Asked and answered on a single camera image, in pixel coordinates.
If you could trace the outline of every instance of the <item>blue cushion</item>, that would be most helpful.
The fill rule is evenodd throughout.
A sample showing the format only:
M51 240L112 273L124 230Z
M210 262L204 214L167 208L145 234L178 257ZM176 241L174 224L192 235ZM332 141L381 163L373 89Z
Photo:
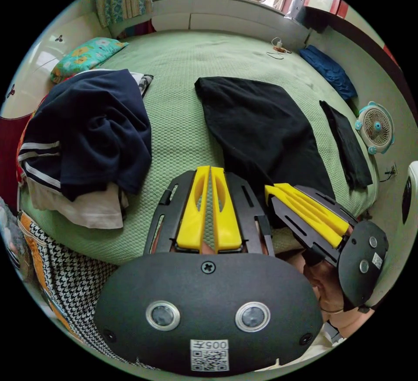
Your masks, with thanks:
M93 69L111 58L128 44L121 43L119 40L112 38L93 38L75 48L70 54L58 62L52 69L51 80L59 84L65 78Z
M357 96L357 91L344 69L329 56L312 45L299 50L299 54L328 81L344 101Z

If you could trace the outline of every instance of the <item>sticker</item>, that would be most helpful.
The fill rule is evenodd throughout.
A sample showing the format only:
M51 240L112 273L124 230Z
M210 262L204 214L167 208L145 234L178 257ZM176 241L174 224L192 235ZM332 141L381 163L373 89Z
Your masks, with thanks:
M228 340L190 340L192 371L229 371Z
M382 266L383 260L377 253L375 253L373 256L372 262L374 265L376 265L377 269L380 269Z

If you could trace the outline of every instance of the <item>cable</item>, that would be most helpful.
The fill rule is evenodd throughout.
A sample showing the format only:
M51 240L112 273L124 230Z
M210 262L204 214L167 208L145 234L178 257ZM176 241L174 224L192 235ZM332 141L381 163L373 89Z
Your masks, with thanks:
M394 172L392 172L392 171L390 171L390 172L386 172L386 173L388 173L388 174L390 174L389 175L389 178L387 178L387 179L384 179L383 181L379 181L379 182L386 182L386 181L388 181L395 173Z
M282 39L280 37L274 37L271 40L271 45L273 46L273 48L276 47L276 44L273 43L273 40L276 40L276 39L278 39L277 42L276 42L276 44L279 44L280 43L280 47L282 46ZM272 57L273 59L276 59L276 60L283 60L284 59L284 57L281 56L278 51L275 51L275 52L266 51L266 54L269 55L270 57Z
M279 52L271 52L271 51L266 51L266 54L268 54L270 57L272 57L273 59L277 59L277 60L283 60L284 59L284 57L283 56L281 56L280 57L280 59L278 58L278 57L275 57L275 56L273 56L273 55L276 55L276 56L280 56L280 54L279 54Z

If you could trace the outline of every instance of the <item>black garment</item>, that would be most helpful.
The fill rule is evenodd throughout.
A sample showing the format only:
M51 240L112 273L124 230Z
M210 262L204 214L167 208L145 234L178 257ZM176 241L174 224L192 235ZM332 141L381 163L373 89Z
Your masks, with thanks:
M335 199L312 127L282 87L214 77L199 78L195 89L225 170L246 179L264 208L264 186L275 183L309 186Z
M373 183L373 179L349 120L325 101L319 103L337 143L347 184L352 190L366 188Z
M129 71L92 70L56 85L19 157L27 176L70 201L109 182L137 194L151 164L151 125Z

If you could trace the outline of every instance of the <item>power outlet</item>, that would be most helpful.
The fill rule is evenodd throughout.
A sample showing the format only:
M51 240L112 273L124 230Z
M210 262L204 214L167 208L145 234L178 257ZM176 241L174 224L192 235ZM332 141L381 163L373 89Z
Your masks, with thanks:
M398 167L396 166L395 162L391 162L386 166L385 174L389 175L392 173L393 176L396 176L398 174Z

